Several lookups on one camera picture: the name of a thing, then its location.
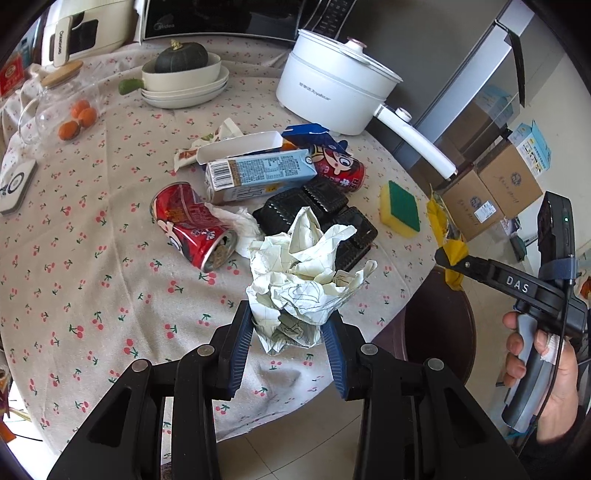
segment stacked plates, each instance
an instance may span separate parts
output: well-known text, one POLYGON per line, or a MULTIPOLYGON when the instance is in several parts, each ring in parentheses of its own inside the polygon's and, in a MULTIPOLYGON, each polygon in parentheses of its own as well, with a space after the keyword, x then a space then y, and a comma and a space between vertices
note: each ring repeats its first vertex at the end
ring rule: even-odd
POLYGON ((229 76, 229 70, 222 65, 217 80, 208 85, 171 92, 142 90, 141 94, 146 103, 157 108, 187 108, 201 105, 217 97, 226 87, 229 76))

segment black microwave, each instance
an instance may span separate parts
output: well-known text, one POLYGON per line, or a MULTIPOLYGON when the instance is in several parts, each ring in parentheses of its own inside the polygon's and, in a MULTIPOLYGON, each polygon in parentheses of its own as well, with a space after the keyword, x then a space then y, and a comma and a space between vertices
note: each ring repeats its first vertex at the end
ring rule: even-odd
POLYGON ((294 41, 305 28, 336 38, 356 0, 148 0, 142 37, 232 34, 294 41))

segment red soda can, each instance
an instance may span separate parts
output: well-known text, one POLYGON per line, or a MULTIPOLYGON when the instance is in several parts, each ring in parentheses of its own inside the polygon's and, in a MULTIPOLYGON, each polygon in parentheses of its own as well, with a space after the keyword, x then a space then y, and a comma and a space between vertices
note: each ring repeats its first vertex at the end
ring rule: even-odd
POLYGON ((363 184, 365 166, 357 159, 331 148, 312 145, 310 157, 318 175, 335 182, 345 192, 356 192, 363 184))
POLYGON ((160 190, 150 214, 170 243, 205 273, 221 267, 236 248, 238 234, 211 214, 186 181, 160 190))

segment wooden lid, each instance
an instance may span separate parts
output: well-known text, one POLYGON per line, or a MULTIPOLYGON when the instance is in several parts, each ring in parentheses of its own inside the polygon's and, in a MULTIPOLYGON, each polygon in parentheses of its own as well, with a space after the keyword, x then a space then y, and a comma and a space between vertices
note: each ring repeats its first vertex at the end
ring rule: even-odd
POLYGON ((82 68, 84 62, 82 60, 73 60, 59 67, 55 72, 51 72, 47 77, 41 81, 43 88, 51 88, 65 82, 72 78, 82 68))

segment screw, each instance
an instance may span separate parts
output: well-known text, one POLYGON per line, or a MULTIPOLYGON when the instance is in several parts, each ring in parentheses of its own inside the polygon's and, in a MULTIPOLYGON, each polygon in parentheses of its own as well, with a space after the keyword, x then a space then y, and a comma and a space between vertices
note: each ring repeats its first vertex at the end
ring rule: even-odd
POLYGON ((209 345, 208 343, 197 348, 197 354, 200 356, 209 356, 212 353, 214 353, 215 351, 216 351, 216 349, 212 345, 209 345))
POLYGON ((143 372, 148 368, 148 362, 141 358, 140 360, 136 360, 134 363, 131 364, 131 369, 134 372, 143 372))
POLYGON ((373 343, 364 343, 361 346, 361 353, 364 355, 375 355, 378 353, 378 347, 376 347, 373 343))
POLYGON ((443 367, 445 365, 438 358, 430 358, 429 360, 427 360, 427 366, 431 370, 435 370, 436 372, 439 372, 440 370, 443 370, 443 367))

